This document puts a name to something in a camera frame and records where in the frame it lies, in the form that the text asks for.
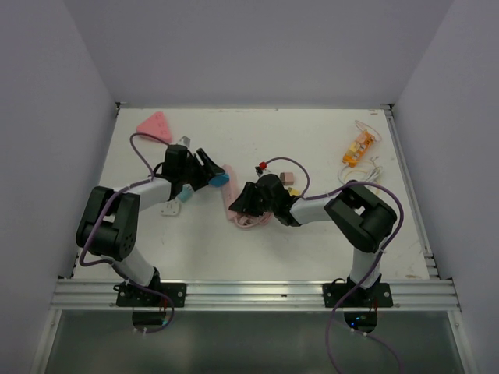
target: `small toy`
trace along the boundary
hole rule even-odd
[[[143,132],[157,138],[164,140],[166,143],[172,142],[172,133],[168,127],[168,122],[162,111],[157,111],[151,115],[148,119],[137,126],[137,132]]]
[[[288,188],[289,195],[291,196],[301,196],[302,193],[298,191],[297,189],[294,189],[293,187]]]
[[[279,179],[283,185],[292,185],[295,182],[295,176],[291,172],[281,173]]]
[[[343,162],[353,168],[375,141],[376,138],[374,135],[369,134],[367,130],[364,129],[360,135],[356,137],[354,142],[350,144],[345,156],[343,156]]]

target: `red object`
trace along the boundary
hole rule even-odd
[[[140,125],[138,125],[137,132],[144,132],[149,135],[157,136],[158,138],[164,140],[166,143],[172,142],[172,133],[170,132],[168,122],[166,121],[166,117],[162,111],[157,111]]]

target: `orange object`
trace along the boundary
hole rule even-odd
[[[343,162],[353,168],[375,141],[376,138],[374,135],[369,134],[367,130],[363,130],[353,143],[350,144],[345,156],[343,156]]]

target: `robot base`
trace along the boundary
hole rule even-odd
[[[324,297],[324,306],[333,308],[338,300],[350,291],[355,284],[347,279],[346,283],[326,283],[322,285],[322,295]],[[343,301],[342,308],[391,308],[393,299],[391,298],[390,284],[381,283],[380,278],[370,288],[364,290],[358,288],[352,295]]]

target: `metal frame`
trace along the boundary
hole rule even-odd
[[[407,168],[407,163],[405,162],[405,156],[402,152],[400,139],[398,138],[395,120],[393,118],[391,109],[384,109],[384,115],[387,119],[388,128],[390,129],[390,135],[395,146],[395,154],[397,155],[398,166],[400,167],[400,170],[402,172],[402,178],[404,179],[404,185],[405,189],[407,190],[407,196],[409,197],[409,203],[411,204],[412,212],[414,212],[415,215],[414,221],[416,222],[419,239],[423,241],[425,252],[432,253],[430,242],[428,241],[428,236],[426,235],[423,217],[421,216],[421,210],[419,209],[418,200],[416,198],[416,193],[414,192],[414,186],[412,185],[412,180],[409,175],[409,169]]]
[[[471,347],[462,328],[458,296],[452,280],[440,280],[428,237],[412,186],[409,170],[400,146],[391,109],[384,109],[395,152],[402,170],[405,187],[415,215],[419,239],[424,244],[424,257],[430,280],[388,280],[393,308],[383,312],[447,312],[458,353],[466,374],[478,372]],[[186,311],[250,311],[250,312],[330,312],[324,307],[322,284],[331,280],[258,281],[258,280],[174,280],[187,284]],[[117,294],[113,285],[119,280],[59,280],[51,302],[47,323],[34,359],[31,373],[42,373],[54,343],[63,310],[124,311],[115,306]]]
[[[466,374],[474,374],[480,372],[478,370],[478,365],[476,364],[475,358],[473,357],[473,352],[471,349],[471,344],[469,343],[468,337],[466,336],[464,326],[462,324],[462,315],[460,312],[448,312],[449,323],[451,324],[452,333],[454,335],[454,340],[456,347],[461,357],[462,367]]]
[[[329,312],[324,307],[322,284],[308,281],[221,281],[182,280],[187,284],[185,307],[189,311]],[[133,310],[115,306],[113,286],[118,280],[60,280],[51,307],[59,310]],[[384,312],[458,311],[459,303],[451,280],[394,280],[395,306]],[[156,310],[135,308],[134,310]]]
[[[47,320],[45,321],[45,326],[41,333],[40,342],[38,343],[33,364],[31,365],[30,374],[45,372],[52,346],[54,345],[55,335],[61,320],[61,314],[62,310],[60,309],[50,309],[48,311]]]

